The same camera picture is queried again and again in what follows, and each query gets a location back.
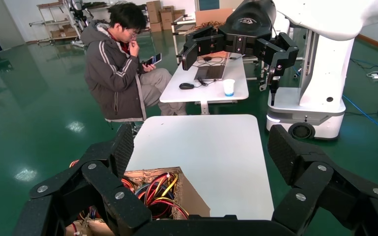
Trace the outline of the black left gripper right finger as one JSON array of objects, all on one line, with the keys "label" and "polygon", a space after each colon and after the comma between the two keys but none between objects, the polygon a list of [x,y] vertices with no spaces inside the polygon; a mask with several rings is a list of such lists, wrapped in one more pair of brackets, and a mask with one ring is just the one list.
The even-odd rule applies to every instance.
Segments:
[{"label": "black left gripper right finger", "polygon": [[318,146],[292,138],[281,125],[269,132],[269,155],[290,191],[272,220],[297,236],[319,208],[355,236],[378,236],[378,184],[340,166]]}]

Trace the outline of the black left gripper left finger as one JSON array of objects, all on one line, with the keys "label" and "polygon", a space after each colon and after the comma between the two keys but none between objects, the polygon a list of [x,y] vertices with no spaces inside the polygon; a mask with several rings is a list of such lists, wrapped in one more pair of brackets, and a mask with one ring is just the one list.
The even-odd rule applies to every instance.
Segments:
[{"label": "black left gripper left finger", "polygon": [[131,236],[152,219],[150,210],[122,183],[134,149],[133,125],[86,150],[71,168],[30,190],[13,234],[63,236],[79,213],[95,207],[116,236]]}]

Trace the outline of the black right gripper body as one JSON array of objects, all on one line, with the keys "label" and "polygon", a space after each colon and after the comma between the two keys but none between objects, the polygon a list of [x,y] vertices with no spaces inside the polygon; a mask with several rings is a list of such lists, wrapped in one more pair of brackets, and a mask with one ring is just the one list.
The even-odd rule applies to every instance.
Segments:
[{"label": "black right gripper body", "polygon": [[272,0],[245,0],[225,24],[218,28],[223,35],[223,50],[239,54],[259,54],[262,41],[272,38],[276,7]]}]

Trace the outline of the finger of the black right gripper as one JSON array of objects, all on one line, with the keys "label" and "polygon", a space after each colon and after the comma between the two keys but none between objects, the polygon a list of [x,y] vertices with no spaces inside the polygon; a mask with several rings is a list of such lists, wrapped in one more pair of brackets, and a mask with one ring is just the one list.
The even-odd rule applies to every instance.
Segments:
[{"label": "finger of the black right gripper", "polygon": [[269,66],[267,84],[276,84],[274,77],[280,77],[292,67],[299,52],[297,44],[284,32],[274,39],[258,38],[255,41],[255,56]]},{"label": "finger of the black right gripper", "polygon": [[182,52],[182,68],[188,71],[199,56],[224,50],[224,35],[213,26],[195,30],[186,35]]}]

